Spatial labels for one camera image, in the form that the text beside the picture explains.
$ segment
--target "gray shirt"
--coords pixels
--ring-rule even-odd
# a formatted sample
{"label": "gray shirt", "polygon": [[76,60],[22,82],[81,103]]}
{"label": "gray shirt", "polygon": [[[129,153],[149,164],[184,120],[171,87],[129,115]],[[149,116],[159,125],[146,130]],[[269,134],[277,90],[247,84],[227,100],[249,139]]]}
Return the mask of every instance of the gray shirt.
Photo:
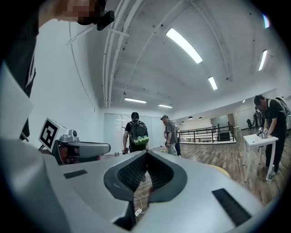
{"label": "gray shirt", "polygon": [[167,138],[168,138],[169,133],[172,133],[170,144],[176,144],[178,142],[176,126],[173,121],[168,120],[168,122],[166,123],[166,133],[167,133]]}

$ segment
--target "yellow object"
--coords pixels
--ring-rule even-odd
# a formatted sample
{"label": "yellow object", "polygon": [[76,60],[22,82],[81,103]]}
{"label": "yellow object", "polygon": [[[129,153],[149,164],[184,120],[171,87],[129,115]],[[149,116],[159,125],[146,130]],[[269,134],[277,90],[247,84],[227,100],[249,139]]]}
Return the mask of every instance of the yellow object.
{"label": "yellow object", "polygon": [[222,169],[221,167],[210,165],[210,164],[208,164],[208,165],[214,167],[216,170],[220,171],[221,173],[225,174],[227,177],[230,178],[230,175],[227,173],[227,171]]}

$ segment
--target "black t-shirt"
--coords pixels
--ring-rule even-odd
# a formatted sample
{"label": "black t-shirt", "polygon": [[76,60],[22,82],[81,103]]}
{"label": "black t-shirt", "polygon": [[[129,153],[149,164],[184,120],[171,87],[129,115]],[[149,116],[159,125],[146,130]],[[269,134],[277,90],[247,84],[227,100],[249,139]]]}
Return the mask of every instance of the black t-shirt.
{"label": "black t-shirt", "polygon": [[283,112],[281,112],[282,107],[276,100],[267,99],[267,103],[270,101],[270,107],[265,110],[265,118],[270,127],[272,119],[277,118],[277,124],[271,135],[275,137],[284,137],[286,133],[286,118]]}
{"label": "black t-shirt", "polygon": [[[129,135],[132,135],[132,128],[131,124],[127,123],[125,127],[125,131],[128,131]],[[146,144],[143,145],[136,145],[131,141],[131,137],[129,138],[129,150],[130,152],[135,152],[135,151],[142,151],[146,149]]]}
{"label": "black t-shirt", "polygon": [[[19,32],[9,53],[4,59],[11,74],[28,97],[30,97],[33,79],[36,75],[35,69],[31,67],[34,67],[33,54],[35,51],[38,32],[38,12],[35,12]],[[27,137],[29,136],[28,120],[26,121],[22,132]]]}

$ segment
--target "ceiling light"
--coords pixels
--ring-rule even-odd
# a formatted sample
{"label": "ceiling light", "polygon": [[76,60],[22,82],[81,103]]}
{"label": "ceiling light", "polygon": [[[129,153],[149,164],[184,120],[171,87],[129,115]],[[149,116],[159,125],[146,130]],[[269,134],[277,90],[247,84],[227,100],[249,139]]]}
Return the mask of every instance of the ceiling light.
{"label": "ceiling light", "polygon": [[266,56],[267,56],[267,50],[264,50],[264,51],[263,51],[262,61],[261,61],[260,67],[259,67],[259,71],[263,68],[263,65],[264,65],[264,62],[265,62]]}
{"label": "ceiling light", "polygon": [[192,47],[192,45],[190,45],[189,42],[184,37],[182,37],[175,29],[171,28],[166,33],[166,35],[178,45],[180,45],[180,47],[184,49],[185,52],[188,53],[197,64],[203,61],[199,54],[196,52],[196,50]]}
{"label": "ceiling light", "polygon": [[217,85],[216,85],[216,83],[215,83],[214,78],[213,78],[213,77],[210,77],[210,78],[208,78],[208,81],[210,82],[212,88],[213,88],[214,90],[216,90],[216,89],[217,89]]}
{"label": "ceiling light", "polygon": [[264,14],[263,14],[263,17],[264,17],[265,28],[268,28],[270,26],[270,22],[269,22],[267,16],[265,16]]}
{"label": "ceiling light", "polygon": [[135,99],[130,99],[130,98],[125,98],[124,100],[126,100],[126,101],[132,101],[132,102],[138,102],[138,103],[143,103],[143,104],[146,103],[146,101],[143,101],[143,100],[135,100]]}
{"label": "ceiling light", "polygon": [[167,105],[162,105],[162,104],[159,104],[160,107],[168,107],[168,108],[172,108],[172,106],[167,106]]}

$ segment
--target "black railing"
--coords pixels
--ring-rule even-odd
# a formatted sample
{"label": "black railing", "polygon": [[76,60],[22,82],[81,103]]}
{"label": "black railing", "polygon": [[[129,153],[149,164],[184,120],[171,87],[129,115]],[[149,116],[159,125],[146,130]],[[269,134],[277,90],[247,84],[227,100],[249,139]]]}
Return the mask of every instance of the black railing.
{"label": "black railing", "polygon": [[208,127],[192,130],[181,130],[179,133],[180,142],[225,142],[234,141],[233,126]]}

